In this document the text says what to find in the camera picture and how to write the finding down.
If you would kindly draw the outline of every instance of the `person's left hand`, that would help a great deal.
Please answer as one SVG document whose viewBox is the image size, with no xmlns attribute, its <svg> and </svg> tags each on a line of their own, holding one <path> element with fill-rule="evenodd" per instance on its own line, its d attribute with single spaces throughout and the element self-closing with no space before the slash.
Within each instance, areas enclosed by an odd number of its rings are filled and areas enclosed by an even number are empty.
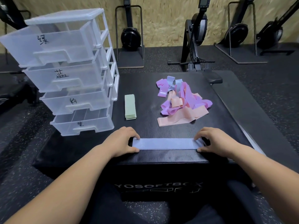
<svg viewBox="0 0 299 224">
<path fill-rule="evenodd" d="M 108 151 L 112 152 L 112 157 L 118 157 L 126 153 L 139 152 L 139 149 L 128 146 L 130 137 L 135 137 L 138 140 L 140 136 L 132 127 L 122 127 L 106 138 L 101 146 L 106 147 Z"/>
</svg>

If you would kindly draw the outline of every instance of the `hand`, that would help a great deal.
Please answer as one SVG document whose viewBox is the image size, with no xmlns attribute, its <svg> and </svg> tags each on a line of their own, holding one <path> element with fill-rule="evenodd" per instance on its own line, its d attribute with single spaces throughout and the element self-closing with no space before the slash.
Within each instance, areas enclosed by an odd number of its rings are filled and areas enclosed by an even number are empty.
<svg viewBox="0 0 299 224">
<path fill-rule="evenodd" d="M 204 127 L 197 132 L 194 140 L 200 137 L 209 139 L 211 145 L 198 148 L 198 152 L 212 152 L 222 157 L 232 158 L 234 151 L 243 146 L 218 128 Z"/>
<path fill-rule="evenodd" d="M 135 137 L 138 140 L 140 136 L 132 127 L 122 127 L 106 138 L 101 146 L 106 147 L 108 151 L 112 152 L 112 157 L 118 157 L 126 153 L 139 152 L 139 149 L 128 146 L 130 137 Z"/>
</svg>

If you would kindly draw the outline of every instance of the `person's right arm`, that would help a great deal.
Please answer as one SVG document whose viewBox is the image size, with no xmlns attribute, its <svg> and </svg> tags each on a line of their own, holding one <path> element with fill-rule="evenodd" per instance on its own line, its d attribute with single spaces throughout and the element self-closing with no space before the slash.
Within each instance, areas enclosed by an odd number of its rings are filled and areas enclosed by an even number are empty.
<svg viewBox="0 0 299 224">
<path fill-rule="evenodd" d="M 242 145 L 217 128 L 204 127 L 194 137 L 206 137 L 211 145 L 198 152 L 213 152 L 231 158 L 251 177 L 252 181 L 286 224 L 299 223 L 299 174 Z"/>
</svg>

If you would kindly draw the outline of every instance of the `stack of green bands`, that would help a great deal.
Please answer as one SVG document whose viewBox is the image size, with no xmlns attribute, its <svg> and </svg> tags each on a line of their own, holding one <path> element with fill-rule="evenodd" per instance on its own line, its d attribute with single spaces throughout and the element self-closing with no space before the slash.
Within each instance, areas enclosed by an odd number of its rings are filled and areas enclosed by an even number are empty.
<svg viewBox="0 0 299 224">
<path fill-rule="evenodd" d="M 125 118 L 126 120 L 136 119 L 135 96 L 125 95 Z"/>
</svg>

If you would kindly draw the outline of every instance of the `forearm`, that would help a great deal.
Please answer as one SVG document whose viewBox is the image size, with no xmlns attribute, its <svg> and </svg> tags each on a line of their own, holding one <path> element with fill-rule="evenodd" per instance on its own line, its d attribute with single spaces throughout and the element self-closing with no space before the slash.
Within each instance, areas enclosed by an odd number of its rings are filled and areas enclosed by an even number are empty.
<svg viewBox="0 0 299 224">
<path fill-rule="evenodd" d="M 6 224 L 79 223 L 111 155 L 97 146 L 73 164 Z"/>
<path fill-rule="evenodd" d="M 299 174 L 242 146 L 232 155 L 285 223 L 299 223 Z"/>
</svg>

